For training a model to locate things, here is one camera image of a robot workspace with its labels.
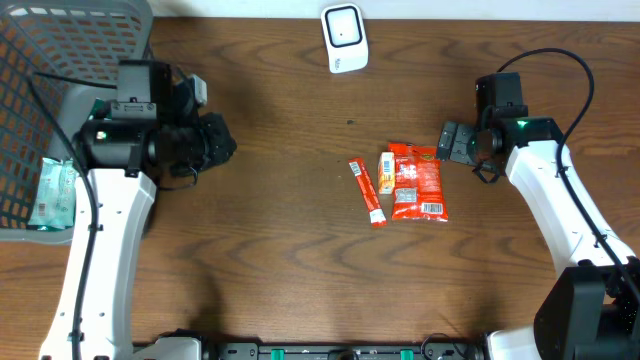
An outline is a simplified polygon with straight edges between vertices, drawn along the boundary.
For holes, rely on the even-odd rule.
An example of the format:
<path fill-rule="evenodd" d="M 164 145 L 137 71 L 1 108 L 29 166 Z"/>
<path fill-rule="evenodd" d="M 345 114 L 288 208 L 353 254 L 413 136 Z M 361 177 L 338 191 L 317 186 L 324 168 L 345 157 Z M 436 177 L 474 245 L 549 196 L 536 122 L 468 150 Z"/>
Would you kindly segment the orange and white snack packet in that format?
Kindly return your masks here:
<path fill-rule="evenodd" d="M 395 157 L 393 152 L 382 152 L 378 164 L 378 193 L 390 195 L 396 183 Z"/>

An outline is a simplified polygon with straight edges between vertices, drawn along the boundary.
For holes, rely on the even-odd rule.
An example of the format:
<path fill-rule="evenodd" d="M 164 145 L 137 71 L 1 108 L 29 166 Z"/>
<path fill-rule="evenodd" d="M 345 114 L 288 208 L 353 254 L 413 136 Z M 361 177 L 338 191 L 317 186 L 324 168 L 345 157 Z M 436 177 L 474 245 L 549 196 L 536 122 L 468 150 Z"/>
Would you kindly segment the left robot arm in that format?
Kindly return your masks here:
<path fill-rule="evenodd" d="M 208 359 L 206 339 L 187 330 L 136 346 L 132 290 L 162 172 L 197 180 L 226 163 L 237 144 L 221 114 L 200 114 L 208 94 L 198 76 L 153 60 L 122 60 L 117 71 L 114 98 L 89 112 L 73 136 L 55 129 L 79 178 L 62 293 L 39 356 Z"/>

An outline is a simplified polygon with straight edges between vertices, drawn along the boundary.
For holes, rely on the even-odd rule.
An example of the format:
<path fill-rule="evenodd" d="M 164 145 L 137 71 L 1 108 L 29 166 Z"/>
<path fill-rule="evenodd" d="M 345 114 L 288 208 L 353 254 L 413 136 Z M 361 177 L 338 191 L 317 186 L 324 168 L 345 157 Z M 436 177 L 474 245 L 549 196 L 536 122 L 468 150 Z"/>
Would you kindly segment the red snack bag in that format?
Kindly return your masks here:
<path fill-rule="evenodd" d="M 390 143 L 395 161 L 393 220 L 449 219 L 436 148 Z"/>

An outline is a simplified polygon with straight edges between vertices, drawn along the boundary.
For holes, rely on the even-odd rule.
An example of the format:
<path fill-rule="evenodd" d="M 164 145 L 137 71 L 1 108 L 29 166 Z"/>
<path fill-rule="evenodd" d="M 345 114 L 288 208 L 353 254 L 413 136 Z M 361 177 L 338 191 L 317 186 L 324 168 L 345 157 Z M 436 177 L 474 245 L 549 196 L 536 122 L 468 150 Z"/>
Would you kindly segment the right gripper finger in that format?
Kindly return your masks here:
<path fill-rule="evenodd" d="M 476 131 L 472 126 L 457 124 L 449 159 L 453 162 L 476 165 Z"/>
<path fill-rule="evenodd" d="M 440 161 L 449 159 L 455 140 L 458 124 L 447 121 L 442 128 L 436 149 L 436 158 Z"/>

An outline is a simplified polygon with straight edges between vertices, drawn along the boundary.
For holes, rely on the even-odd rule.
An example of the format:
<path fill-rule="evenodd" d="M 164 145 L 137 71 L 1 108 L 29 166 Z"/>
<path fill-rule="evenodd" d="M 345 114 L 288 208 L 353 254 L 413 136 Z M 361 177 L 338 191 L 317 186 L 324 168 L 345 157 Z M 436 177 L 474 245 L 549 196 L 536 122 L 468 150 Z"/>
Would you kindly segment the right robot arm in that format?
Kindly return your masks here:
<path fill-rule="evenodd" d="M 528 326 L 485 338 L 487 359 L 636 359 L 639 258 L 611 229 L 561 146 L 550 117 L 532 117 L 516 73 L 475 82 L 475 125 L 448 122 L 438 159 L 484 183 L 506 178 L 524 198 L 558 278 Z"/>

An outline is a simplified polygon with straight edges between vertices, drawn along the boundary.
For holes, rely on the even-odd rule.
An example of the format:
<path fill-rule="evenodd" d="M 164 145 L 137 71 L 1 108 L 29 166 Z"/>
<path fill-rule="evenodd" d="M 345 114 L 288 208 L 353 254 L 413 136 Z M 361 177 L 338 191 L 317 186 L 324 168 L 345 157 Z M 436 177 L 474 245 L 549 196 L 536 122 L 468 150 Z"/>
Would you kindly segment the light green wipes pack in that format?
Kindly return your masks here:
<path fill-rule="evenodd" d="M 30 227 L 61 231 L 74 226 L 77 177 L 72 160 L 43 159 Z"/>

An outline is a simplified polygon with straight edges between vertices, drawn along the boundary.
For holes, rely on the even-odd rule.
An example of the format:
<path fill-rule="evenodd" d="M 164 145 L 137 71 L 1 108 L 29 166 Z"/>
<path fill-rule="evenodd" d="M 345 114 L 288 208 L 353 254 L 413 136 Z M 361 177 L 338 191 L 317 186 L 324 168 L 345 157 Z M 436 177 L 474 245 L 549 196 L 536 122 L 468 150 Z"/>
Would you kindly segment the red and white snack packet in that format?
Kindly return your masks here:
<path fill-rule="evenodd" d="M 358 187 L 363 196 L 371 225 L 373 227 L 386 226 L 387 220 L 364 160 L 362 158 L 353 158 L 349 160 L 348 164 L 356 178 Z"/>

